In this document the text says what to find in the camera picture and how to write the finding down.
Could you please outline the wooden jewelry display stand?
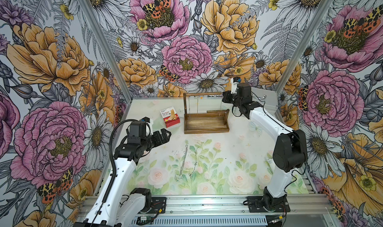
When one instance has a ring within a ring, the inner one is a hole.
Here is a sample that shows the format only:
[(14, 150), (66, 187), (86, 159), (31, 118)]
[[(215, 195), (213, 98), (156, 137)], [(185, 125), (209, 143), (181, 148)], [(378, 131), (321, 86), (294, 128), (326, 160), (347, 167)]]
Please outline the wooden jewelry display stand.
[(229, 109), (208, 110), (206, 113), (190, 113), (187, 111), (187, 98), (191, 96), (221, 95), (222, 92), (185, 93), (184, 101), (184, 134), (208, 134), (229, 132)]

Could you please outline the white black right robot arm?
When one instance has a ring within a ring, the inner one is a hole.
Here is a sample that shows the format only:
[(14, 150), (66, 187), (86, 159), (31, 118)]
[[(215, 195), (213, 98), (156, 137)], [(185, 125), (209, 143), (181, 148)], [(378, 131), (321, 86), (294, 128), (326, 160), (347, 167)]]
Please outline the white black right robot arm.
[(222, 101), (237, 107), (240, 115), (259, 125), (274, 138), (272, 159), (275, 168), (271, 181), (264, 188), (262, 207), (276, 211), (287, 203), (287, 187), (294, 182), (293, 172), (298, 171), (308, 159), (306, 135), (302, 130), (294, 130), (269, 114), (264, 105), (254, 101), (255, 94), (247, 83), (232, 82), (231, 90), (225, 91)]

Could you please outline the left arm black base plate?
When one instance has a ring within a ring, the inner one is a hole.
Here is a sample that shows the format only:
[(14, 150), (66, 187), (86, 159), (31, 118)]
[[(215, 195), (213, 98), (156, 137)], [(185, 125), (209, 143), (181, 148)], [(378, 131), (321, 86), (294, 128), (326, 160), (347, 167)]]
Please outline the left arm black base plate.
[(149, 210), (142, 212), (142, 214), (164, 214), (166, 212), (166, 203), (166, 197), (153, 197)]

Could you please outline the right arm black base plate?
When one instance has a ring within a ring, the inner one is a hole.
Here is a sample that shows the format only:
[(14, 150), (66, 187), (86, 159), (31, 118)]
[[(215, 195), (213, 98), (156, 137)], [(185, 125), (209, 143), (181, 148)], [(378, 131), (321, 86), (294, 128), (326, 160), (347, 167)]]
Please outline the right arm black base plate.
[(289, 213), (291, 211), (287, 196), (272, 198), (268, 196), (248, 196), (243, 202), (250, 213)]

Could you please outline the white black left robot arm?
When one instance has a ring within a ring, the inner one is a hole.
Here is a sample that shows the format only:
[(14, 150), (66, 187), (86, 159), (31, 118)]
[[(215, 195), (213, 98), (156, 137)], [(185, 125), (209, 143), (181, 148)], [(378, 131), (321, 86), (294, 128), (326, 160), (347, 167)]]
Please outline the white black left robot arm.
[(130, 181), (145, 152), (170, 141), (172, 134), (165, 128), (153, 131), (147, 118), (127, 119), (112, 131), (109, 140), (109, 159), (112, 170), (97, 201), (76, 227), (127, 227), (137, 214), (152, 208), (149, 189), (135, 188), (123, 200), (125, 185)]

